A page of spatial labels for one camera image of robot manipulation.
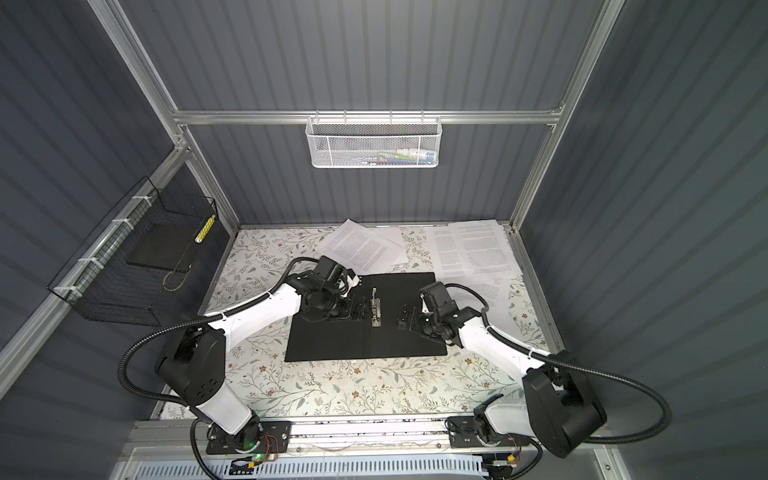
white wire basket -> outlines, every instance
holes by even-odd
[[[306,139],[318,168],[434,168],[442,124],[433,118],[310,117]]]

stack of papers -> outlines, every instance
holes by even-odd
[[[408,263],[400,227],[365,228],[351,220],[318,243],[317,253],[358,275],[388,273],[395,265]]]
[[[521,276],[504,229],[496,220],[449,223],[426,228],[427,247],[432,256],[435,278],[443,283],[460,283],[479,293],[490,309],[488,321],[515,338],[520,328],[509,312],[511,279]],[[482,304],[464,290],[451,289],[459,307],[480,310]]]

